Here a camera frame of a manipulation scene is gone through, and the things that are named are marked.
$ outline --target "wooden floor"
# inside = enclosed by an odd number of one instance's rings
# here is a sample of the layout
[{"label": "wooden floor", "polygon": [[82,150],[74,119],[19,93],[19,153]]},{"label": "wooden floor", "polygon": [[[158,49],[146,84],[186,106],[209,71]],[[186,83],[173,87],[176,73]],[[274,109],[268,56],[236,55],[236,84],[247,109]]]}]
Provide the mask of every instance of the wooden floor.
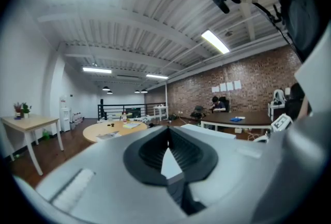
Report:
[{"label": "wooden floor", "polygon": [[[33,150],[43,171],[43,176],[40,176],[37,173],[28,151],[25,151],[19,158],[9,163],[12,173],[24,179],[35,188],[37,184],[56,167],[92,145],[92,143],[89,143],[83,137],[83,130],[88,126],[95,124],[96,121],[96,119],[85,119],[85,121],[77,125],[74,130],[61,133],[64,151],[59,149],[57,137],[49,140],[42,140],[39,145],[33,146]],[[168,124],[167,121],[162,121],[160,124],[182,126],[185,124],[184,122],[196,124],[196,122],[192,120],[182,121],[180,119],[172,121],[171,124]],[[231,128],[226,128],[223,132],[234,134],[234,130]],[[247,137],[248,135],[245,133],[240,135],[237,134],[237,139],[247,140]]]}]

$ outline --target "ceiling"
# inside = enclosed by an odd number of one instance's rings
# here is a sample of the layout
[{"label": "ceiling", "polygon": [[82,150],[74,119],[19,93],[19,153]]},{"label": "ceiling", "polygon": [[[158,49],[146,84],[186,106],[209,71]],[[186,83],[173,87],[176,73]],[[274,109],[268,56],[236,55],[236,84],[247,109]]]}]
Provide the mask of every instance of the ceiling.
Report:
[{"label": "ceiling", "polygon": [[[111,76],[82,73],[97,85],[131,83],[132,89],[149,88],[158,82],[147,79],[147,73],[178,76],[253,50],[264,39],[266,50],[270,44],[272,48],[277,43],[284,45],[279,37],[268,38],[277,31],[252,4],[228,1],[230,13],[224,14],[211,0],[24,2],[45,38],[55,48],[63,47],[61,51],[73,67],[81,71],[96,63],[112,69]],[[259,0],[269,10],[277,2]],[[229,54],[220,55],[203,40],[201,34],[207,29],[227,45]]]}]

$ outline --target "metal railing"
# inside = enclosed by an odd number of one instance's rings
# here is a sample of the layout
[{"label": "metal railing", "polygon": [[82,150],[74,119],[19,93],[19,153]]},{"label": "metal railing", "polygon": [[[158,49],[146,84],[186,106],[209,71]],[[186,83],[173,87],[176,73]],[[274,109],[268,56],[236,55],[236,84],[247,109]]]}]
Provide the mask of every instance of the metal railing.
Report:
[{"label": "metal railing", "polygon": [[154,106],[160,104],[166,105],[165,102],[158,103],[145,103],[145,104],[98,104],[98,120],[104,118],[107,120],[107,116],[111,115],[113,119],[120,119],[122,112],[132,113],[129,118],[143,117],[146,115],[154,115]]}]

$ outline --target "blue object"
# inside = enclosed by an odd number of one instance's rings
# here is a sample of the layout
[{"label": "blue object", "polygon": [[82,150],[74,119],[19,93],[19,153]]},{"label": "blue object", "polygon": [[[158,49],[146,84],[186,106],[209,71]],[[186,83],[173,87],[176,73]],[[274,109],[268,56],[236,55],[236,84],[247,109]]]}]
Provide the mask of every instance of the blue object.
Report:
[{"label": "blue object", "polygon": [[230,121],[232,121],[232,122],[239,122],[241,120],[242,120],[241,118],[232,118],[232,119],[230,119]]}]

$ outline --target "potted plant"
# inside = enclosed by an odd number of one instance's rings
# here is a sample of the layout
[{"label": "potted plant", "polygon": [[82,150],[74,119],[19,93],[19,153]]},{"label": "potted plant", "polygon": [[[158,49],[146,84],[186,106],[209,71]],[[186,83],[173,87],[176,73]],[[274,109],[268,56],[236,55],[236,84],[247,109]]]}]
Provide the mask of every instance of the potted plant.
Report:
[{"label": "potted plant", "polygon": [[22,104],[19,102],[14,103],[14,108],[15,108],[15,119],[21,119]]},{"label": "potted plant", "polygon": [[23,106],[24,118],[29,118],[29,113],[32,106],[29,107],[25,102],[22,104],[22,106]]}]

